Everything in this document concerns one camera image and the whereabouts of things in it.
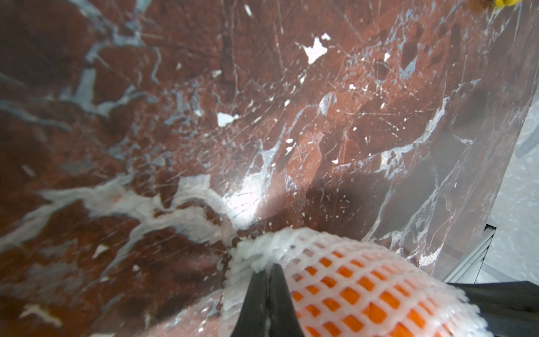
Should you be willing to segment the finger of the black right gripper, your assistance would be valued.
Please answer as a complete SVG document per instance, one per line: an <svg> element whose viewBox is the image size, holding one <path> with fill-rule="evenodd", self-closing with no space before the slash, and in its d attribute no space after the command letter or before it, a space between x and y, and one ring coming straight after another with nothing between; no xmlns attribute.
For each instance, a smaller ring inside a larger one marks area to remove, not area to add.
<svg viewBox="0 0 539 337"><path fill-rule="evenodd" d="M494 336L538 336L538 285L528 281L452 284L480 308Z"/></svg>

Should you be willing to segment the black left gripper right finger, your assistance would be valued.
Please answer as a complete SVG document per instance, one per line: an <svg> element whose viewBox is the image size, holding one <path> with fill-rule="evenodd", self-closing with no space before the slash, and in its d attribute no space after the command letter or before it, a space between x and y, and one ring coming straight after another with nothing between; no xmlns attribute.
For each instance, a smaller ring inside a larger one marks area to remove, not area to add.
<svg viewBox="0 0 539 337"><path fill-rule="evenodd" d="M270 270L268 285L269 336L304 337L293 307L284 271L279 264Z"/></svg>

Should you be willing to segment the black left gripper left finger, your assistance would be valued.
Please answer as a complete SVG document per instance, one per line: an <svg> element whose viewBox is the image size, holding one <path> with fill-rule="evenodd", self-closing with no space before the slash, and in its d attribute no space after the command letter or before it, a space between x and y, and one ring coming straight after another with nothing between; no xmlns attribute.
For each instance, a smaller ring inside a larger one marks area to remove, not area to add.
<svg viewBox="0 0 539 337"><path fill-rule="evenodd" d="M244 303L231 337L260 337L266 334L268 276L253 272Z"/></svg>

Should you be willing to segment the netted orange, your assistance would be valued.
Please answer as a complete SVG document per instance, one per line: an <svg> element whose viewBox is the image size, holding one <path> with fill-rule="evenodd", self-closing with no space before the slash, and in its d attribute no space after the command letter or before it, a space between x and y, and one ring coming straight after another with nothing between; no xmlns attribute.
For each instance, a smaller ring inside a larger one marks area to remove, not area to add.
<svg viewBox="0 0 539 337"><path fill-rule="evenodd" d="M488 336L465 292L394 251L308 227L241 240L230 251L220 336L237 324L253 272L281 265L306 336Z"/></svg>

